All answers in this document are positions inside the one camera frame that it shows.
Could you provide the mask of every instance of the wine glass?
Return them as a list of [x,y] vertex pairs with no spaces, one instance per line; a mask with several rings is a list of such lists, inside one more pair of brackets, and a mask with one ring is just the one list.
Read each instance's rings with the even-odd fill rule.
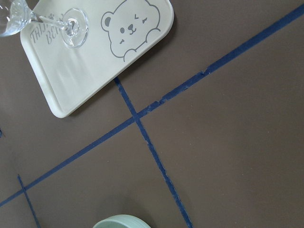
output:
[[88,33],[87,17],[80,9],[69,9],[59,21],[34,13],[25,0],[0,0],[0,37],[14,35],[31,22],[56,26],[63,41],[73,48],[81,46]]

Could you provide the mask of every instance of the bear face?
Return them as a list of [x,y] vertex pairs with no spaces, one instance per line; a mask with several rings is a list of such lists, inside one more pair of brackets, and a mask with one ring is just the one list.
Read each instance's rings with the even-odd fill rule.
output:
[[151,31],[160,31],[160,18],[159,9],[147,0],[125,0],[114,12],[106,12],[101,26],[108,33],[113,55],[124,59],[128,51],[136,52]]

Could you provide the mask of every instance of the brown surface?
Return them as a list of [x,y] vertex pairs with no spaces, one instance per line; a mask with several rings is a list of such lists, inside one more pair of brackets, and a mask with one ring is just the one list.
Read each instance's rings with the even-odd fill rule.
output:
[[[31,7],[37,1],[29,1]],[[169,35],[120,80],[140,111],[302,3],[172,0]],[[194,227],[304,223],[304,18],[142,119]],[[2,38],[0,202],[132,115],[111,82],[71,116],[52,115],[20,44]],[[43,228],[92,227],[110,215],[185,228],[135,124],[31,188]],[[35,227],[23,195],[0,227]]]
[[143,118],[194,227],[302,226],[303,24]]

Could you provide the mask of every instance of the tray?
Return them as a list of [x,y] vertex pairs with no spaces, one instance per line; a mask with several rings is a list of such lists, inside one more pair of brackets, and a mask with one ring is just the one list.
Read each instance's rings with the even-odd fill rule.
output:
[[20,38],[52,113],[63,118],[164,38],[173,24],[169,0],[40,0],[37,14],[61,19],[82,9],[89,32],[67,47],[59,29],[31,23]]

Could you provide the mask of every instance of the blue tape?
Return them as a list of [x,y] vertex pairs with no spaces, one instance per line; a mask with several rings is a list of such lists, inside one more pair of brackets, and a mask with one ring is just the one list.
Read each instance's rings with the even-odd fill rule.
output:
[[[277,32],[279,29],[281,29],[284,26],[288,25],[289,23],[291,23],[292,21],[296,20],[297,18],[299,18],[303,14],[304,14],[304,4],[302,4],[301,6],[299,6],[298,8],[296,8],[294,11],[290,12],[285,17],[283,17],[282,19],[280,19],[279,21],[277,21],[276,23],[274,23],[270,27],[266,28],[265,30],[263,30],[262,32],[260,32],[259,34],[257,34],[256,36],[254,36],[253,38],[251,38],[250,40],[248,40],[247,42],[243,43],[241,46],[239,46],[238,48],[234,49],[233,51],[231,51],[230,53],[228,53],[227,55],[225,55],[223,58],[221,58],[218,61],[216,61],[215,63],[211,64],[207,68],[207,70],[205,72],[200,72],[200,73],[196,74],[191,79],[189,79],[186,82],[184,82],[182,85],[178,86],[177,88],[175,88],[172,91],[170,91],[169,93],[167,93],[165,96],[163,96],[161,98],[161,100],[155,101],[151,105],[149,105],[146,108],[144,108],[143,110],[141,110],[137,114],[138,118],[144,117],[145,115],[147,115],[148,113],[150,113],[154,109],[158,108],[159,106],[161,106],[165,102],[167,102],[170,99],[176,97],[182,91],[188,89],[189,87],[191,87],[193,84],[195,84],[198,81],[200,81],[205,76],[207,76],[207,75],[211,74],[212,72],[216,71],[217,69],[219,69],[220,67],[222,67],[223,65],[225,65],[226,63],[228,63],[229,61],[231,61],[234,58],[236,58],[237,56],[241,55],[242,53],[244,53],[245,51],[247,51],[248,49],[250,49],[254,45],[256,45],[259,42],[261,42],[264,39],[266,39],[267,37],[271,36],[272,34],[274,34],[275,32]],[[114,136],[116,133],[120,132],[122,129],[126,128],[127,126],[129,126],[133,122],[134,122],[134,119],[131,118],[131,119],[125,121],[124,123],[122,123],[120,126],[114,128],[112,131],[110,131],[108,134],[106,134],[103,137],[106,140],[106,139]],[[97,145],[103,143],[104,141],[101,140],[101,138],[100,138],[99,140],[93,142],[91,145],[89,145],[88,147],[84,148],[83,151],[80,151],[77,154],[73,155],[71,158],[65,160],[60,165],[56,166],[55,168],[53,168],[49,172],[47,172],[44,175],[42,175],[41,177],[39,177],[37,180],[35,180],[32,183],[30,183],[28,186],[25,187],[25,190],[28,190],[28,189],[32,188],[33,186],[35,186],[39,182],[43,181],[45,178],[49,177],[50,175],[52,175],[56,171],[62,169],[63,167],[65,167],[66,165],[68,165],[69,163],[71,163],[72,161],[74,161],[75,159],[79,158],[80,156],[82,156],[83,154],[85,154],[86,152],[88,152],[89,150],[91,150],[92,148],[94,148]],[[19,196],[22,193],[23,193],[23,191],[20,190],[20,191],[16,192],[15,194],[13,194],[12,196],[8,197],[3,202],[0,202],[0,207],[2,207],[3,205],[7,204],[10,201],[12,201],[13,199],[15,199],[17,196]]]
[[304,14],[304,4],[302,4],[301,6],[299,6],[298,8],[296,8],[295,10],[293,10],[292,12],[290,12],[289,14],[287,14],[286,16],[284,16],[283,18],[281,18],[280,20],[269,26],[268,28],[264,29],[262,32],[252,37],[250,40],[246,41],[245,43],[243,43],[242,45],[240,45],[239,47],[237,47],[236,49],[234,49],[233,51],[231,51],[230,53],[228,53],[227,55],[225,55],[215,63],[211,64],[205,71],[205,74],[211,74],[212,72],[216,71],[226,63],[235,59],[236,57],[238,57],[248,49],[252,48],[254,45],[266,39],[267,37],[273,35],[275,32],[282,29],[283,27],[285,27],[292,21],[296,20],[303,14]]
[[50,171],[46,172],[45,174],[43,174],[42,176],[40,176],[39,178],[37,178],[36,180],[31,182],[28,186],[25,187],[25,190],[29,190],[30,188],[34,187],[38,183],[42,182],[44,179],[48,178],[49,176],[51,176],[55,172],[59,171],[60,169],[64,168],[65,166],[67,166],[71,162],[75,161],[77,158],[81,157],[82,155],[86,154],[87,152],[89,152],[93,148],[102,144],[103,142],[105,142],[106,140],[111,138],[112,136],[116,135],[117,133],[119,133],[120,131],[122,131],[123,129],[125,129],[129,125],[131,125],[132,123],[134,123],[133,118],[130,118],[130,119],[126,120],[125,122],[123,122],[122,124],[120,124],[119,126],[114,128],[113,130],[109,131],[104,136],[102,136],[99,139],[97,139],[96,141],[92,142],[90,145],[86,146],[85,148],[83,148],[82,150],[80,150],[79,152],[74,154],[73,156],[69,157],[68,159],[66,159],[65,161],[60,163],[58,166],[52,168]]
[[23,182],[22,182],[22,180],[21,180],[20,175],[18,175],[18,180],[19,180],[19,183],[20,183],[20,185],[21,185],[21,189],[22,189],[22,191],[23,191],[23,193],[24,193],[24,195],[25,195],[25,198],[27,199],[28,206],[29,206],[29,208],[30,208],[30,211],[32,212],[32,215],[33,215],[34,220],[35,220],[35,222],[36,222],[37,228],[40,228],[41,226],[40,226],[40,224],[39,224],[38,218],[37,218],[36,213],[35,213],[35,211],[34,211],[33,205],[32,205],[32,203],[31,203],[30,200],[29,200],[29,196],[28,196],[28,194],[27,194],[27,192],[26,192],[26,190],[25,190],[25,188],[24,188],[24,185],[23,185]]
[[229,52],[226,54],[224,57],[216,61],[215,63],[211,64],[209,67],[207,67],[205,72],[199,72],[189,80],[185,81],[183,84],[180,86],[176,87],[169,93],[167,93],[165,96],[163,96],[159,101],[153,102],[151,105],[147,106],[146,108],[142,109],[139,113],[138,116],[140,118],[144,117],[148,113],[152,112],[154,109],[158,108],[159,106],[163,105],[165,102],[171,100],[172,98],[176,97],[178,94],[181,92],[185,91],[186,89],[190,88],[192,85],[203,79],[204,77],[208,76],[209,74],[213,73],[220,67],[224,66],[231,60],[235,59],[236,57],[240,56],[243,54],[245,51],[249,50],[256,44],[260,43],[267,37],[271,36],[278,30],[282,29],[292,21],[296,20],[300,16],[304,15],[304,4],[281,18],[279,21],[275,22],[268,28],[264,29],[262,32],[258,33],[256,36],[252,37],[250,40],[247,42],[243,43],[233,51]]
[[10,197],[8,197],[6,200],[2,201],[0,203],[0,207],[4,206],[5,204],[9,203],[10,201],[12,201],[13,199],[15,199],[16,197],[18,197],[19,195],[21,195],[23,193],[23,190],[19,190],[17,191],[15,194],[11,195]]
[[152,144],[152,142],[150,140],[150,137],[149,137],[147,131],[145,130],[145,128],[144,128],[144,126],[143,126],[143,124],[142,124],[142,122],[141,122],[141,120],[140,120],[140,118],[139,118],[139,116],[138,116],[138,114],[137,114],[134,106],[132,105],[131,100],[130,100],[128,94],[126,93],[124,87],[122,86],[120,80],[117,77],[114,79],[114,81],[115,81],[115,83],[116,83],[116,85],[117,85],[117,87],[119,89],[119,92],[123,96],[124,101],[126,102],[126,104],[127,104],[128,108],[129,108],[129,110],[130,110],[130,112],[131,112],[131,114],[132,114],[135,122],[137,123],[137,126],[138,126],[140,132],[142,133],[143,138],[147,142],[148,147],[150,149],[150,152],[151,152],[151,154],[152,154],[152,156],[153,156],[153,158],[154,158],[154,160],[155,160],[155,162],[156,162],[159,170],[161,171],[161,174],[162,174],[163,178],[165,179],[165,182],[166,182],[166,184],[167,184],[167,186],[168,186],[168,188],[169,188],[169,190],[170,190],[170,192],[171,192],[171,194],[172,194],[172,196],[173,196],[173,198],[175,200],[175,203],[177,204],[178,208],[180,209],[180,212],[181,212],[181,214],[182,214],[182,216],[183,216],[183,218],[184,218],[184,220],[185,220],[188,228],[193,228],[193,225],[192,225],[192,222],[191,222],[191,220],[189,218],[189,215],[188,215],[188,213],[187,213],[187,211],[186,211],[183,203],[181,202],[180,197],[179,197],[179,195],[178,195],[178,193],[177,193],[177,191],[176,191],[176,189],[175,189],[175,187],[174,187],[174,185],[173,185],[170,177],[167,175],[165,167],[162,164],[162,162],[161,162],[161,160],[160,160],[160,158],[159,158],[159,156],[158,156],[158,154],[156,152],[156,149],[155,149],[154,145]]

